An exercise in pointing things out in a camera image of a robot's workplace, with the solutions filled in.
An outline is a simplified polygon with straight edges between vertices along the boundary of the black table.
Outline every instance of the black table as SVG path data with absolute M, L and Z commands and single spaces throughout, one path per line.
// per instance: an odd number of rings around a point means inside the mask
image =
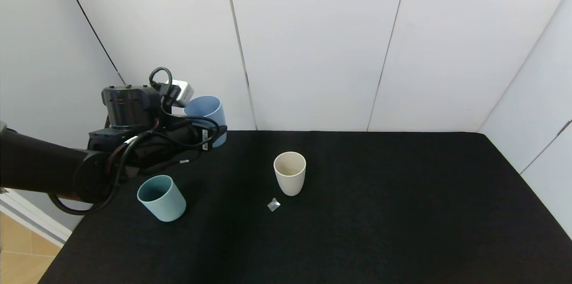
M 272 168 L 288 150 L 308 162 L 295 197 Z M 180 219 L 137 202 L 137 177 L 41 283 L 572 283 L 572 241 L 477 133 L 231 131 L 165 172 Z

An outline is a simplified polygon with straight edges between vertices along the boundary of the white cup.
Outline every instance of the white cup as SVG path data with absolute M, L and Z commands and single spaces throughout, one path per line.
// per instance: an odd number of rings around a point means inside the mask
M 274 172 L 282 192 L 296 196 L 306 176 L 306 159 L 298 152 L 284 152 L 274 159 Z

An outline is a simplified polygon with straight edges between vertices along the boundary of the small clear plastic piece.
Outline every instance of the small clear plastic piece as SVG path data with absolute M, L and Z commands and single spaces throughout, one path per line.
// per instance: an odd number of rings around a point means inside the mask
M 270 209 L 270 211 L 274 211 L 276 210 L 278 207 L 280 207 L 280 202 L 278 202 L 278 200 L 276 200 L 276 198 L 273 198 L 272 201 L 267 204 L 268 209 Z

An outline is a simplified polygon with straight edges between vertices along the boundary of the black wire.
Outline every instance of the black wire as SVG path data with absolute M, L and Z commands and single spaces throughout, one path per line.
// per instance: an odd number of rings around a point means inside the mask
M 125 167 L 125 162 L 127 161 L 127 158 L 129 157 L 129 153 L 131 153 L 131 151 L 135 148 L 137 143 L 141 142 L 146 136 L 150 135 L 151 133 L 152 133 L 152 131 L 145 131 L 145 132 L 139 133 L 139 135 L 137 135 L 137 138 L 134 139 L 133 141 L 131 141 L 131 143 L 127 146 L 127 148 L 123 152 L 123 155 L 121 156 L 119 166 L 117 167 L 117 173 L 116 173 L 116 176 L 115 176 L 115 179 L 113 182 L 113 188 L 112 188 L 109 196 L 105 199 L 104 202 L 97 203 L 97 204 L 93 205 L 90 209 L 87 209 L 87 210 L 77 210 L 77 209 L 72 209 L 72 208 L 64 205 L 63 202 L 61 202 L 61 200 L 59 200 L 59 198 L 55 194 L 48 194 L 47 196 L 50 198 L 51 202 L 54 203 L 54 205 L 56 207 L 61 209 L 63 212 L 69 213 L 70 215 L 85 216 L 85 215 L 88 215 L 90 213 L 94 213 L 94 212 L 97 212 L 99 210 L 102 210 L 111 202 L 111 200 L 115 196 L 115 193 L 117 192 L 117 190 L 120 186 L 119 180 L 121 178 L 121 173 L 123 172 L 123 168 Z
M 153 80 L 153 78 L 155 78 L 155 74 L 157 74 L 158 72 L 166 72 L 167 73 L 167 77 L 168 77 L 168 82 L 167 82 L 167 91 L 166 93 L 163 95 L 163 99 L 161 100 L 161 111 L 163 111 L 163 113 L 165 113 L 165 115 L 168 115 L 170 117 L 177 117 L 179 119 L 201 119 L 203 121 L 208 121 L 210 123 L 213 123 L 214 128 L 216 129 L 216 132 L 213 133 L 213 135 L 211 135 L 210 137 L 208 137 L 206 140 L 200 142 L 200 143 L 196 143 L 196 144 L 184 144 L 184 143 L 180 143 L 177 141 L 172 140 L 171 138 L 167 139 L 170 140 L 180 146 L 183 147 L 198 147 L 200 145 L 203 145 L 205 143 L 208 143 L 209 141 L 213 140 L 214 138 L 218 137 L 220 135 L 220 125 L 214 121 L 214 119 L 210 119 L 208 117 L 204 117 L 204 116 L 188 116 L 188 115 L 176 115 L 176 114 L 171 114 L 169 112 L 167 112 L 165 110 L 166 107 L 166 103 L 167 103 L 167 98 L 170 98 L 170 93 L 171 90 L 173 89 L 173 76 L 171 74 L 171 71 L 168 68 L 165 67 L 157 67 L 155 68 L 151 74 L 149 74 L 149 84 L 151 84 L 151 86 L 155 86 L 157 84 L 156 81 Z

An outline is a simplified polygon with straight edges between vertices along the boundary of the blue cup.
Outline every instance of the blue cup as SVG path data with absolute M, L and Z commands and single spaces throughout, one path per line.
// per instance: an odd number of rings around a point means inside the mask
M 204 116 L 209 119 L 214 119 L 219 125 L 226 125 L 224 119 L 223 103 L 216 96 L 199 96 L 191 99 L 185 106 L 185 114 L 188 116 Z M 214 126 L 209 121 L 203 119 L 192 119 L 191 121 L 199 124 Z M 213 148 L 220 147 L 227 140 L 227 133 L 221 135 L 214 143 Z
M 137 199 L 160 221 L 174 221 L 186 209 L 186 201 L 170 176 L 154 176 L 137 190 Z

